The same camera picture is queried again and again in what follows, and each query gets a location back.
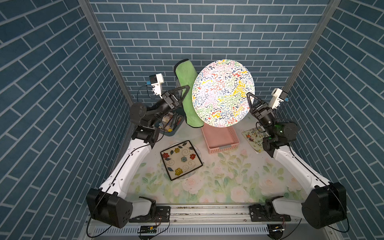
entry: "flower-patterned plate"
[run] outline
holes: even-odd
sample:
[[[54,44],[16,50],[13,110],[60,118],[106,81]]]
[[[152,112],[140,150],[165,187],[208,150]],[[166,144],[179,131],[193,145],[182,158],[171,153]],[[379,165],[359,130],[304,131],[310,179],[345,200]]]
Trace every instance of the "flower-patterned plate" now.
[[[180,178],[203,166],[190,141],[173,145],[160,154],[170,180]]]

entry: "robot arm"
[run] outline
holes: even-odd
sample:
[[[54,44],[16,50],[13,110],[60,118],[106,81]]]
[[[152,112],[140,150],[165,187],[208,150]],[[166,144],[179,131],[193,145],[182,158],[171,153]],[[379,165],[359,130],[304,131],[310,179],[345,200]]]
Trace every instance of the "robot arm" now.
[[[286,98],[287,93],[275,88],[269,104],[247,94],[251,114],[259,120],[269,137],[263,138],[263,149],[283,164],[301,184],[308,198],[304,202],[276,197],[266,202],[267,214],[287,214],[305,218],[314,228],[319,229],[346,218],[346,191],[338,182],[332,183],[316,172],[291,148],[289,142],[296,140],[297,125],[293,122],[278,122],[273,110]]]
[[[183,89],[186,91],[178,99],[176,93]],[[155,200],[141,197],[138,201],[127,202],[125,197],[142,160],[159,137],[160,129],[154,127],[154,124],[161,121],[171,110],[180,107],[188,91],[188,85],[166,91],[161,95],[162,99],[152,107],[147,107],[143,103],[134,103],[131,106],[129,115],[137,128],[114,171],[99,189],[88,191],[86,200],[91,218],[122,228],[131,218],[145,216],[148,220],[152,220],[155,217]]]

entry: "green towel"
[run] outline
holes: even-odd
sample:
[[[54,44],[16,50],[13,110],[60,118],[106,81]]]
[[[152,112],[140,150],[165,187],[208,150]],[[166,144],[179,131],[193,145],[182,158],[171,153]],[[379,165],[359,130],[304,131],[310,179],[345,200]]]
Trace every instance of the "green towel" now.
[[[174,67],[174,73],[179,79],[180,86],[189,85],[190,89],[185,99],[183,100],[183,108],[185,112],[185,120],[187,124],[191,127],[202,127],[204,122],[196,114],[195,109],[192,104],[192,88],[195,83],[197,73],[193,67],[191,61],[188,59],[181,60]]]

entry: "blue brick wallpaper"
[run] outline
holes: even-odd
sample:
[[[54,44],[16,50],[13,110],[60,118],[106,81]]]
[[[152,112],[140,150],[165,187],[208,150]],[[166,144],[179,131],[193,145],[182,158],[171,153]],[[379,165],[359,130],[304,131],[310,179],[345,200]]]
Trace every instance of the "blue brick wallpaper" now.
[[[0,239],[77,239],[129,107],[77,0],[0,1]]]
[[[125,82],[136,100],[148,76],[175,88],[173,66],[197,71],[220,59],[251,72],[256,94],[283,87],[328,0],[91,0]],[[139,99],[153,103],[141,88]]]
[[[342,0],[280,113],[301,127],[301,157],[345,186],[345,239],[384,239],[383,14],[382,0]]]

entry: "colorful patterned plate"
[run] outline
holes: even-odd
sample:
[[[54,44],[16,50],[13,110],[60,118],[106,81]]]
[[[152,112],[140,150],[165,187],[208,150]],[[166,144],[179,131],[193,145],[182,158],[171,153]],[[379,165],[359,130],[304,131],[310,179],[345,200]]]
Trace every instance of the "colorful patterned plate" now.
[[[249,112],[248,92],[255,93],[251,73],[241,63],[224,59],[199,73],[192,89],[192,103],[205,123],[229,127]]]

